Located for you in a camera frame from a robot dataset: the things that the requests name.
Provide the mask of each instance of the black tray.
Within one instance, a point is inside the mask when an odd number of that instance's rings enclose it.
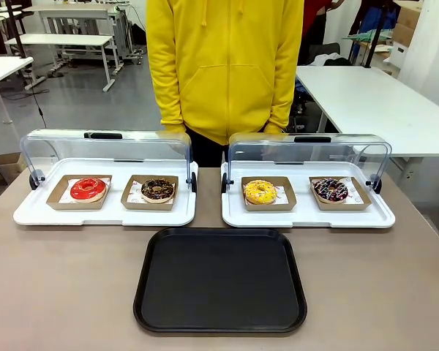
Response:
[[[149,241],[133,312],[154,332],[286,333],[307,305],[277,231],[172,228]]]

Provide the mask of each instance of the hoodie pocket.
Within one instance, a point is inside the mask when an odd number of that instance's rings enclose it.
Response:
[[[230,133],[257,132],[270,118],[274,89],[254,65],[230,68]]]
[[[198,131],[225,135],[227,66],[199,67],[181,90],[182,117]]]

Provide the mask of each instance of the hoodie zipper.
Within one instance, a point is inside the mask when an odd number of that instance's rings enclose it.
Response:
[[[229,141],[229,119],[230,119],[230,66],[231,66],[231,0],[228,0],[228,67],[226,76],[226,103],[228,111],[226,113],[226,141]]]

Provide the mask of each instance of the red donut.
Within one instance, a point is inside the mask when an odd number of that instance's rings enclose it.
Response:
[[[100,179],[81,179],[70,189],[70,196],[79,203],[93,203],[105,194],[105,182]]]

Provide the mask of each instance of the donut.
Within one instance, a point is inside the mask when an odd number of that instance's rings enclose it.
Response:
[[[244,187],[244,194],[254,205],[269,205],[277,199],[277,189],[268,181],[250,181]]]
[[[141,197],[147,203],[166,203],[174,196],[174,185],[165,179],[149,179],[141,186]]]
[[[85,178],[77,181],[70,189],[70,196],[78,203],[93,203],[104,196],[105,182],[95,178]]]
[[[348,196],[346,185],[333,178],[320,179],[313,186],[323,203],[342,203]]]

